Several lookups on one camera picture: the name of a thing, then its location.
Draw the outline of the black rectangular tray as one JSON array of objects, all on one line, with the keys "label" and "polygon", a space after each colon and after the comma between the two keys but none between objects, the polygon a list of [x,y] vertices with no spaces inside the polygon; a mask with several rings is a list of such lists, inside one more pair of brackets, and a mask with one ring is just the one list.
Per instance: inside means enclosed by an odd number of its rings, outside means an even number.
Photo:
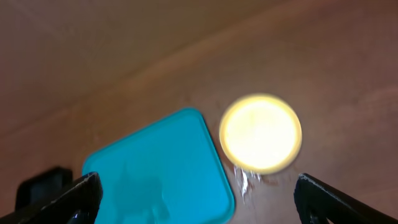
[{"label": "black rectangular tray", "polygon": [[60,191],[72,183],[73,172],[63,167],[53,167],[39,175],[23,181],[16,193],[15,211]]}]

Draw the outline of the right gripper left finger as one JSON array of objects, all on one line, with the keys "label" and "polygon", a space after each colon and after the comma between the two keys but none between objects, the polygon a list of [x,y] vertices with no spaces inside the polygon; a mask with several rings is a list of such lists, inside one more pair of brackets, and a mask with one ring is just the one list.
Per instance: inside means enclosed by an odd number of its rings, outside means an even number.
[{"label": "right gripper left finger", "polygon": [[60,191],[1,217],[1,224],[94,224],[102,197],[99,174],[90,172]]}]

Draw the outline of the yellow-green plate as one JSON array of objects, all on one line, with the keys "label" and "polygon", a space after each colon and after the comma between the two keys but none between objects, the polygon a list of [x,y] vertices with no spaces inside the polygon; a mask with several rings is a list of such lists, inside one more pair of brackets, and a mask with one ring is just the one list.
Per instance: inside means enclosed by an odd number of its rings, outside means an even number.
[{"label": "yellow-green plate", "polygon": [[234,165],[258,174],[285,169],[302,145],[299,117],[288,103],[269,94],[234,101],[221,117],[218,136]]}]

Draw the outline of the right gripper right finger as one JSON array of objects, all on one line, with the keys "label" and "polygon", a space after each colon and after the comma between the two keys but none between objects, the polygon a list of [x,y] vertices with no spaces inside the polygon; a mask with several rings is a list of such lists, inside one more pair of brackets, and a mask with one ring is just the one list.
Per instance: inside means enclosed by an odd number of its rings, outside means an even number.
[{"label": "right gripper right finger", "polygon": [[395,218],[306,173],[298,176],[294,202],[303,224],[397,224]]}]

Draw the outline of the teal serving tray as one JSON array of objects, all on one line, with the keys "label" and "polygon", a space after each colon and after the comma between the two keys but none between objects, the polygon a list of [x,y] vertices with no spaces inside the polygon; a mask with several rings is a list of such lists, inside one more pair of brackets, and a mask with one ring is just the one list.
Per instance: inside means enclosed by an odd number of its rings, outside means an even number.
[{"label": "teal serving tray", "polygon": [[96,223],[227,223],[235,200],[201,113],[185,108],[92,153]]}]

